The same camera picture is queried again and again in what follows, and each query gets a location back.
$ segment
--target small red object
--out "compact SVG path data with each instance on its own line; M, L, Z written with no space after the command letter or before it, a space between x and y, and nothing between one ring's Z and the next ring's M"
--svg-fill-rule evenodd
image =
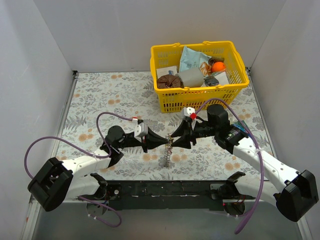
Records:
M190 114L190 118L191 118L192 120L195 120L196 117L197 117L197 115L196 115L195 113L191 113L191 114Z

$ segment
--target plastic bag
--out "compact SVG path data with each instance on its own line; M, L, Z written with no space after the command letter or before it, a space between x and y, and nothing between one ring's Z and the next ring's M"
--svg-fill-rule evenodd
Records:
M179 72L191 68L199 68L203 62L205 62L208 65L209 59L211 59L211 56L205 55L203 52L200 51L194 51L188 48L187 46L184 46L180 58Z

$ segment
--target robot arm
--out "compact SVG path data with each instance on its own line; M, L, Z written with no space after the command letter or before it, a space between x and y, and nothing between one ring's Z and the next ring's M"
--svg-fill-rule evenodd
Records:
M111 186L95 172L115 165L123 157L119 149L140 146L147 153L164 144L191 149L191 143L195 145L198 138L210 136L214 136L221 148L260 170L260 160L253 141L247 133L230 124L228 113L221 105L210 105L207 108L207 120L202 122L196 121L193 108L184 108L181 113L183 120L171 134L172 138L180 137L176 141L168 142L168 139L149 129L143 120L136 119L138 125L130 133L125 133L120 126L113 126L105 137L111 149L110 158L81 156L63 161L51 158L32 179L28 190L46 211L55 209L64 199L76 199L78 196L99 200L106 196ZM109 148L103 144L94 154L106 156ZM265 151L261 151L261 154L265 177L269 180L264 183L261 199L275 205L291 221L298 221L319 201L315 176L307 170L300 173ZM215 194L222 198L234 198L240 194L255 197L259 183L259 179L236 172ZM115 196L111 194L108 197L112 199Z

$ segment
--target floral tablecloth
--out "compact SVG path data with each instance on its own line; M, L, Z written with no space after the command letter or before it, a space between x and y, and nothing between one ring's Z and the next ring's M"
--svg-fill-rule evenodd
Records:
M257 138L259 146L271 153L270 143L251 87L243 89L231 107L244 120ZM158 96L153 89L150 72L80 73L64 125L62 137L77 146L94 152L102 144L96 129L101 112L114 112L124 117L137 116L160 136L172 133L180 124L178 112L161 113ZM207 119L206 111L199 113ZM235 118L229 112L231 122ZM104 115L99 126L104 134L113 125L132 132L134 124ZM213 137L197 139L192 149L173 148L169 167L164 165L164 146L143 153L141 147L123 149L124 157L99 174L106 180L225 180L236 171L258 177L259 173L243 160L221 149ZM60 160L82 153L60 143Z

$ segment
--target patterned mat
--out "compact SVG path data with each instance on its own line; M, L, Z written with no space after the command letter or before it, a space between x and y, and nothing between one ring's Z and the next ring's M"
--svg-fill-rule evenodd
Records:
M270 143L251 87L243 89L231 107L244 120L259 146L271 153ZM150 72L80 73L62 137L93 152L102 144L96 129L96 116L114 112L124 117L137 116L160 136L172 133L180 124L178 112L161 113ZM199 116L207 119L206 111ZM235 118L229 112L231 122ZM134 124L114 116L104 115L99 126L104 134L113 125L126 133ZM221 149L213 137L197 140L192 149L173 148L168 168L164 165L165 147L143 153L141 147L123 149L124 157L108 169L101 169L106 180L225 180L237 171L259 177L259 173L243 160ZM81 156L76 149L60 143L60 160Z

